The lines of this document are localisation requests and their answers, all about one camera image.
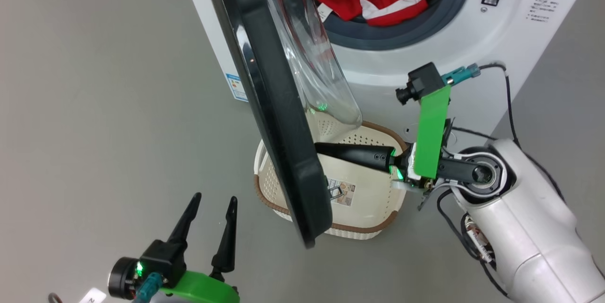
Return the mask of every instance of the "white washing machine body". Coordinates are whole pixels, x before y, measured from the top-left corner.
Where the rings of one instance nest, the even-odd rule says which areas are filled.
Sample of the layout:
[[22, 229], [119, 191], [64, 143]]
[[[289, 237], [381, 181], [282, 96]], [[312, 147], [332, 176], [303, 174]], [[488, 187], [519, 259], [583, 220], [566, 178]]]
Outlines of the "white washing machine body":
[[[482, 1], [465, 0], [443, 29], [400, 49], [367, 51], [333, 44], [363, 119], [415, 141], [419, 105], [402, 106], [395, 89], [405, 87], [408, 72], [428, 62], [434, 62], [441, 73], [475, 62], [503, 62], [514, 97], [575, 2], [499, 0], [497, 6], [490, 6]], [[193, 2], [233, 95], [241, 99], [233, 89], [237, 85], [233, 77], [238, 75], [212, 0]], [[484, 70], [480, 77], [452, 88], [449, 117], [456, 118], [456, 126], [490, 133], [505, 112], [506, 87], [500, 69]], [[450, 138], [457, 149], [481, 143], [463, 133]]]

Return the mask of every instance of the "green bracket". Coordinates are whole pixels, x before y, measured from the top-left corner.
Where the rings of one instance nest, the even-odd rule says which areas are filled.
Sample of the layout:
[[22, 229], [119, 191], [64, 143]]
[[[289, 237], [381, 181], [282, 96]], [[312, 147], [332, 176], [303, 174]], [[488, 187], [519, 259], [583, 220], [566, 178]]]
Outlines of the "green bracket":
[[239, 303], [240, 297], [229, 284], [203, 273], [186, 271], [176, 288], [161, 288], [164, 294], [175, 294], [191, 303]]
[[451, 86], [421, 98], [420, 122], [414, 156], [414, 173], [425, 178], [437, 176], [437, 164], [441, 154], [443, 127], [448, 116]]

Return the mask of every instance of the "green light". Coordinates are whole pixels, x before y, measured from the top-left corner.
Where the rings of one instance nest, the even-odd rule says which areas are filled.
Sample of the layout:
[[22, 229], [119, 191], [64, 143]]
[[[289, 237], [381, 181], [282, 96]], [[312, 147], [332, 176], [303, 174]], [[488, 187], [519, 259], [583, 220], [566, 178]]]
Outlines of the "green light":
[[137, 275], [139, 277], [143, 277], [143, 264], [141, 262], [137, 262]]

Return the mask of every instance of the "label in basket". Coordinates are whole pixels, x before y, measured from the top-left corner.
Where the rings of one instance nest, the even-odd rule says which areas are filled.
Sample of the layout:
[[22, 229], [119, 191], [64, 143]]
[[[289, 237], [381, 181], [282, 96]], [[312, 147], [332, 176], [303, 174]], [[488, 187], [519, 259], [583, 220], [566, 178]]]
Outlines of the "label in basket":
[[328, 178], [328, 189], [333, 198], [340, 195], [340, 197], [334, 198], [333, 202], [344, 206], [351, 206], [351, 204], [353, 203], [353, 196], [355, 195], [355, 185], [346, 181]]

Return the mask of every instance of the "washing machine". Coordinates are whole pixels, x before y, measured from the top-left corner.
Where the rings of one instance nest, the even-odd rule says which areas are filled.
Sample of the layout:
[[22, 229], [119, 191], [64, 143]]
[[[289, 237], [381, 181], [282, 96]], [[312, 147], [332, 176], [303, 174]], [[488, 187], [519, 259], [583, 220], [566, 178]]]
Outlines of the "washing machine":
[[[212, 0], [193, 2], [233, 96], [246, 100]], [[371, 27], [363, 21], [342, 21], [335, 14], [323, 25], [363, 119], [413, 142], [419, 105], [402, 106], [395, 97], [396, 88], [405, 87], [408, 72], [428, 62], [441, 74], [473, 63], [503, 62], [514, 97], [574, 2], [431, 0], [425, 12], [400, 25]], [[500, 69], [486, 69], [452, 88], [449, 116], [456, 126], [491, 133], [506, 108]], [[455, 149], [478, 143], [464, 133], [449, 138]]]

